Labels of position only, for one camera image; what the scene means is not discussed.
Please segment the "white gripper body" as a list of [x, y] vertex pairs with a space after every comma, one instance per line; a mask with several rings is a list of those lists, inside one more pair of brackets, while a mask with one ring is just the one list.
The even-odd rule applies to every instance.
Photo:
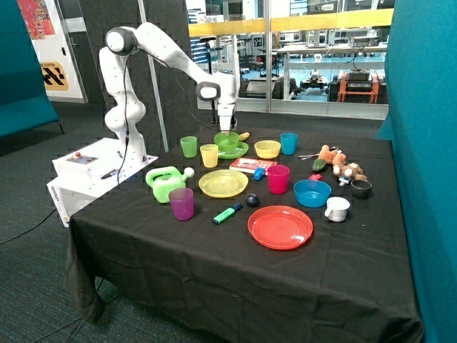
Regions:
[[218, 104], [220, 131], [232, 131], [236, 128], [236, 105], [235, 104]]

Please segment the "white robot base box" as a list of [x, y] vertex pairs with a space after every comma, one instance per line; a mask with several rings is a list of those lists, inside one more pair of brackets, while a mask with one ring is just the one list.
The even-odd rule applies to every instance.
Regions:
[[62, 224], [153, 161], [135, 164], [125, 159], [118, 139], [103, 138], [52, 161], [57, 177], [47, 184]]

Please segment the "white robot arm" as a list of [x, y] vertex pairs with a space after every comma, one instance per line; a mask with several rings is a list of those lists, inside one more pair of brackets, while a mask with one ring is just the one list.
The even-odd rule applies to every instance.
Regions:
[[147, 160], [144, 137], [136, 128], [146, 113], [131, 84], [127, 61], [132, 54], [143, 51], [161, 65], [178, 69], [196, 82], [196, 95], [203, 101], [217, 103], [221, 131], [236, 127], [236, 95], [238, 87], [234, 74], [205, 72], [184, 53], [177, 43], [156, 25], [146, 22], [137, 29], [121, 26], [111, 29], [105, 47], [99, 52], [101, 74], [107, 92], [116, 106], [105, 116], [107, 127], [120, 143], [125, 164], [143, 165]]

